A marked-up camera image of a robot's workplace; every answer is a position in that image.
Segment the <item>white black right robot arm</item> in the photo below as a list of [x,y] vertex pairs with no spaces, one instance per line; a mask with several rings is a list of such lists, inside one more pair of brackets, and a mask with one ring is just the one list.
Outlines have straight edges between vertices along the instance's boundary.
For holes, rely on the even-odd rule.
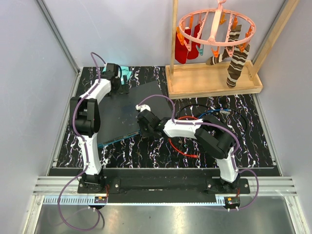
[[142,136],[147,137],[183,137],[194,139],[205,153],[217,161],[220,170],[220,182],[216,191],[235,193],[239,190],[240,175],[234,160],[239,148],[236,135],[213,116],[195,120],[173,118],[159,119],[149,110],[141,111],[137,116]]

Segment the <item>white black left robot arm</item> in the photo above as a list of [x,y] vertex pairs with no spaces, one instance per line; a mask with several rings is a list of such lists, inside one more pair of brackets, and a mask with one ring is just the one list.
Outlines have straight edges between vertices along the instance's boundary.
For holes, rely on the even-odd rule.
[[108,63],[105,71],[98,74],[94,84],[79,97],[70,99],[70,126],[78,138],[82,150],[83,171],[79,187],[94,193],[102,192],[107,186],[98,155],[97,136],[100,129],[98,104],[112,92],[121,91],[122,69]]

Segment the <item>dark grey network switch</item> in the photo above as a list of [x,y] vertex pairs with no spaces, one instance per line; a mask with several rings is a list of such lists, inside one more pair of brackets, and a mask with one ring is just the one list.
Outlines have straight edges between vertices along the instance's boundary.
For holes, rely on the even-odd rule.
[[103,148],[139,134],[136,105],[151,95],[155,96],[144,101],[151,108],[151,112],[159,119],[171,117],[171,104],[166,98],[158,96],[162,95],[162,91],[157,81],[131,87],[127,94],[104,97],[98,104],[98,113],[95,115],[100,122],[97,147]]

